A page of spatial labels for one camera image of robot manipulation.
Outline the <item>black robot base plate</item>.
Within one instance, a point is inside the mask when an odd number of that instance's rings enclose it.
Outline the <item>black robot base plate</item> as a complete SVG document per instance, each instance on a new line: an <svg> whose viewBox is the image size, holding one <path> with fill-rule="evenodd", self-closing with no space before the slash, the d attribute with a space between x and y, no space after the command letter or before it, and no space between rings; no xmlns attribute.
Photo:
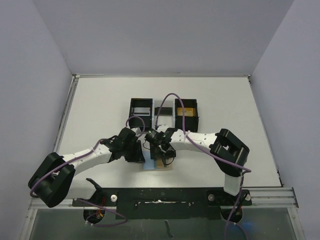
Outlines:
<svg viewBox="0 0 320 240"><path fill-rule="evenodd" d="M101 188L90 199L74 200L72 205L104 206L115 210L117 219L124 216L129 220L219 220L227 217L233 207L251 206L252 200L249 190L237 197L221 187Z"/></svg>

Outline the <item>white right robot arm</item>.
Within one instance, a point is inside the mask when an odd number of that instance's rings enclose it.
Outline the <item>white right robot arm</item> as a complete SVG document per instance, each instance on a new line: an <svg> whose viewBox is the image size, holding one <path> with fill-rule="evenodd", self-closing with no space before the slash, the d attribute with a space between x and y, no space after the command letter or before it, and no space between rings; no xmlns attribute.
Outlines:
<svg viewBox="0 0 320 240"><path fill-rule="evenodd" d="M250 149L230 130L222 128L218 133L184 132L178 128L156 131L151 128L145 135L152 153L162 160L175 158L177 151L199 152L213 157L224 173L222 197L230 205L241 198L243 173Z"/></svg>

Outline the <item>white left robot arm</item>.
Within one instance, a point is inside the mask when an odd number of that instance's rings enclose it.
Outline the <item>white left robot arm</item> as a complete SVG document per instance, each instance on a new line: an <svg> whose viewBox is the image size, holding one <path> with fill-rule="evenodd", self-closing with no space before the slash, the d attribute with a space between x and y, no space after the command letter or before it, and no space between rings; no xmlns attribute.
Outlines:
<svg viewBox="0 0 320 240"><path fill-rule="evenodd" d="M108 164L120 158L130 163L145 161L139 136L140 128L123 128L118 135L102 138L94 147L72 154L52 152L46 156L28 182L30 195L40 198L53 208L65 199L84 199L95 206L102 193L92 180L75 180L74 177L90 168Z"/></svg>

